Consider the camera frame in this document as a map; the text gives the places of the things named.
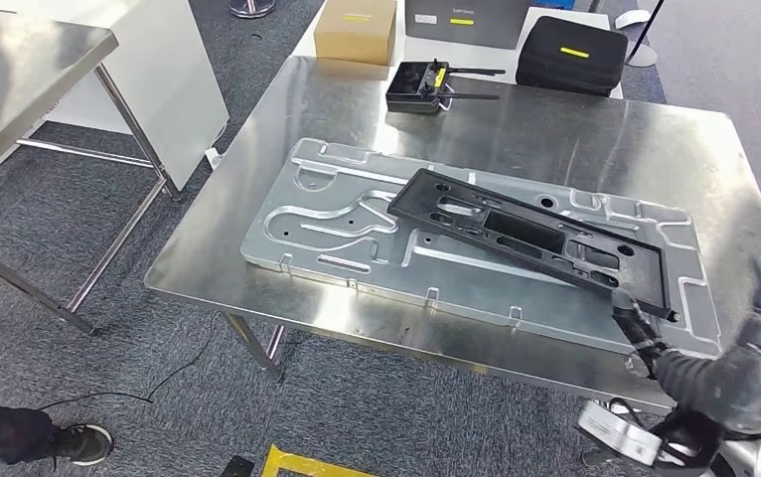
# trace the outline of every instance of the black shoe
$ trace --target black shoe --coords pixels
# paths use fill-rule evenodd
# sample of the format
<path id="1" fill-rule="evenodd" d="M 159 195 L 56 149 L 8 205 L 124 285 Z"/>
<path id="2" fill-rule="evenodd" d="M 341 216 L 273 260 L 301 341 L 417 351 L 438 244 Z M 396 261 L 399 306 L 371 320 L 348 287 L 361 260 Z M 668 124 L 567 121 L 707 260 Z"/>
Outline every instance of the black shoe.
<path id="1" fill-rule="evenodd" d="M 111 434 L 94 424 L 74 424 L 53 434 L 51 457 L 65 457 L 76 465 L 94 465 L 111 453 Z"/>

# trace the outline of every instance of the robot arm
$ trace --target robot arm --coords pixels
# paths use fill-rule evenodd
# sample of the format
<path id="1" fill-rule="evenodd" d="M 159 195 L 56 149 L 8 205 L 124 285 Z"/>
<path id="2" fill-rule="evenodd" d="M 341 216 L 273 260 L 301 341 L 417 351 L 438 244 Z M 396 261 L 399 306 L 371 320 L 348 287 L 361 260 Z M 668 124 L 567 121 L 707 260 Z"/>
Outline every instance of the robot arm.
<path id="1" fill-rule="evenodd" d="M 647 365 L 650 378 L 658 380 L 677 407 L 661 424 L 643 429 L 587 406 L 580 428 L 616 453 L 651 466 L 661 475 L 700 475 L 728 441 L 761 439 L 761 257 L 756 259 L 755 269 L 753 311 L 734 344 L 716 360 L 670 348 L 636 301 L 625 291 L 615 290 L 613 319 Z M 605 432 L 597 432 L 595 426 L 607 428 L 610 436 L 631 432 L 634 438 L 624 438 L 628 444 L 612 445 L 600 438 Z"/>

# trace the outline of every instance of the black pants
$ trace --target black pants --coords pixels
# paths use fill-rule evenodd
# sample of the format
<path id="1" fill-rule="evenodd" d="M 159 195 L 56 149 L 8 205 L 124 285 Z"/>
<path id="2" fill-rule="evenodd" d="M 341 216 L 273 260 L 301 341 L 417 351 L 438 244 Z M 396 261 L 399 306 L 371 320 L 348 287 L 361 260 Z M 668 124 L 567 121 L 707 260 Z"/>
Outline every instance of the black pants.
<path id="1" fill-rule="evenodd" d="M 14 464 L 44 458 L 56 429 L 46 412 L 0 407 L 0 460 Z"/>

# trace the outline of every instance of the aluminum plate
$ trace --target aluminum plate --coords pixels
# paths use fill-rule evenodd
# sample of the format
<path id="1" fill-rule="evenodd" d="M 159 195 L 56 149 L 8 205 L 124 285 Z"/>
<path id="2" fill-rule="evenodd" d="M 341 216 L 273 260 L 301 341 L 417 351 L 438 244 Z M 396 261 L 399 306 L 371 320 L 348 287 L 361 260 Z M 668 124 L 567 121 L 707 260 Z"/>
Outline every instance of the aluminum plate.
<path id="1" fill-rule="evenodd" d="M 618 353 L 633 351 L 607 300 L 452 238 L 400 224 L 386 206 L 428 168 L 662 248 L 678 321 L 673 346 L 720 353 L 719 323 L 687 211 L 304 138 L 240 251 L 251 263 L 426 309 Z"/>

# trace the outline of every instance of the black plastic frame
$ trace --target black plastic frame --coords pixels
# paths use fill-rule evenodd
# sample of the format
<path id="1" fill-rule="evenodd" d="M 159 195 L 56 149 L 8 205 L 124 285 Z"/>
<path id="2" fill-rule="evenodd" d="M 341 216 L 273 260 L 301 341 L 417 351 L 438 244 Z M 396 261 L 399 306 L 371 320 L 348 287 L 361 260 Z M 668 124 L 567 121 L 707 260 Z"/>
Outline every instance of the black plastic frame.
<path id="1" fill-rule="evenodd" d="M 623 288 L 641 309 L 670 321 L 664 251 L 427 169 L 418 170 L 387 211 L 419 229 L 451 237 L 608 298 Z"/>

